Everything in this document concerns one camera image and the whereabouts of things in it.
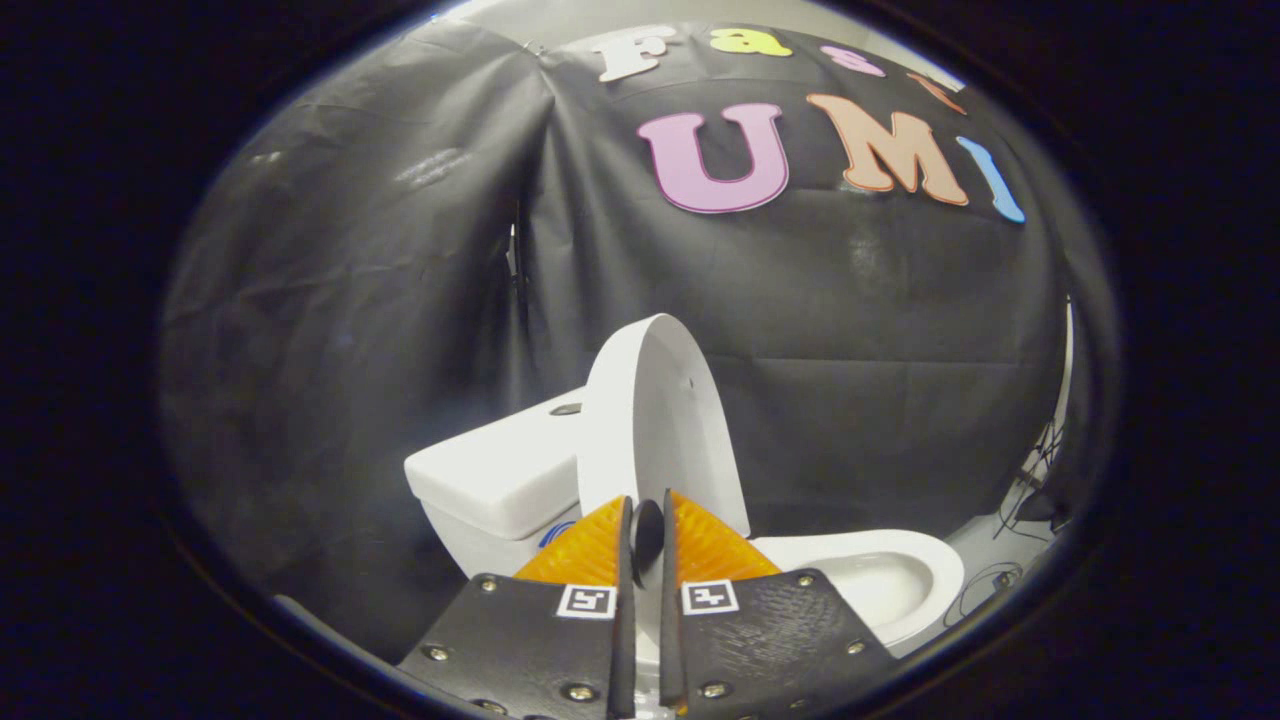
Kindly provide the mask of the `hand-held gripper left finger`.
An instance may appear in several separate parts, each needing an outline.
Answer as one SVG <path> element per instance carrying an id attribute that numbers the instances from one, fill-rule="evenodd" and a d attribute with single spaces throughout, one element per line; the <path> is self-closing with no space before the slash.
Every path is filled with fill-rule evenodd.
<path id="1" fill-rule="evenodd" d="M 634 716 L 632 515 L 621 495 L 515 574 L 476 574 L 399 670 L 499 719 Z"/>

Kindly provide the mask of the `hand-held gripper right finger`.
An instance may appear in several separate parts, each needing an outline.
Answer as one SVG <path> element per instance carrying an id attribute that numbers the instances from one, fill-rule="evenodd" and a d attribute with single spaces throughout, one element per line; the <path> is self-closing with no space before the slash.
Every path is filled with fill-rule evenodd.
<path id="1" fill-rule="evenodd" d="M 659 697 L 680 717 L 824 717 L 864 703 L 897 661 L 819 570 L 781 571 L 673 491 Z"/>

